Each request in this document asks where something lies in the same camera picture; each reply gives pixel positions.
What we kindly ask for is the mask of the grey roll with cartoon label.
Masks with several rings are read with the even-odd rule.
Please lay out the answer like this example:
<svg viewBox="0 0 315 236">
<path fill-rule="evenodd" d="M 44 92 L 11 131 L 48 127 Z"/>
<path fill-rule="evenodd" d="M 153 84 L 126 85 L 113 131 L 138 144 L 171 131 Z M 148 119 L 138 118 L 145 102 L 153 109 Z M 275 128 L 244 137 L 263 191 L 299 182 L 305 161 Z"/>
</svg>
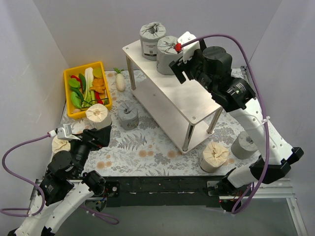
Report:
<svg viewBox="0 0 315 236">
<path fill-rule="evenodd" d="M 177 37 L 166 36 L 157 43 L 157 71 L 162 75 L 174 75 L 169 64 L 182 57 L 182 53 L 178 54 L 174 49 L 177 40 Z"/>
</svg>

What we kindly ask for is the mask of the grey roll with QR label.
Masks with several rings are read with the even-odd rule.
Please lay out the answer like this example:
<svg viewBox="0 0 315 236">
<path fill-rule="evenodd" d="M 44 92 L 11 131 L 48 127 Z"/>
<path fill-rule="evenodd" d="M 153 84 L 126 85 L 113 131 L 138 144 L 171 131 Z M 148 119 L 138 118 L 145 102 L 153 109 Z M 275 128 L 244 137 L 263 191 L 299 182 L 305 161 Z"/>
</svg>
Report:
<svg viewBox="0 0 315 236">
<path fill-rule="evenodd" d="M 157 60 L 158 41 L 166 36 L 166 28 L 160 22 L 143 25 L 139 32 L 142 56 L 148 60 Z"/>
</svg>

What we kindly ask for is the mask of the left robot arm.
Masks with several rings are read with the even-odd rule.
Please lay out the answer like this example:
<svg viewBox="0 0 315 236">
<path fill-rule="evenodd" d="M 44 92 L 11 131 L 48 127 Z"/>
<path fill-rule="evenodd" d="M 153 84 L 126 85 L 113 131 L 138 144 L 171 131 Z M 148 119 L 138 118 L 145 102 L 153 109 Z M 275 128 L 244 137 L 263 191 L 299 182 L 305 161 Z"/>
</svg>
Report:
<svg viewBox="0 0 315 236">
<path fill-rule="evenodd" d="M 97 172 L 84 173 L 91 151 L 107 147 L 112 127 L 85 129 L 73 134 L 70 124 L 48 132 L 70 143 L 70 150 L 58 151 L 37 189 L 33 204 L 22 225 L 11 230 L 10 236 L 53 236 L 62 223 L 88 198 L 105 193 L 105 179 Z"/>
</svg>

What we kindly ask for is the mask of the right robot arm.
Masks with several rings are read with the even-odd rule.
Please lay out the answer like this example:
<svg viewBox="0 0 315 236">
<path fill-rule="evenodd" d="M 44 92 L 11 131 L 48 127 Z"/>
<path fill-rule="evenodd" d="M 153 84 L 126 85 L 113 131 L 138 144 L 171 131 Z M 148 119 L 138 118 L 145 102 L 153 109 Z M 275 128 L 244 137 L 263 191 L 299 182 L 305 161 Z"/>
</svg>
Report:
<svg viewBox="0 0 315 236">
<path fill-rule="evenodd" d="M 218 194 L 234 195 L 243 186 L 262 179 L 270 184 L 283 178 L 304 154 L 292 147 L 262 114 L 262 107 L 251 86 L 231 75 L 232 56 L 222 47 L 196 49 L 188 60 L 170 63 L 180 83 L 196 80 L 248 133 L 260 152 L 257 161 L 229 171 L 213 188 Z"/>
</svg>

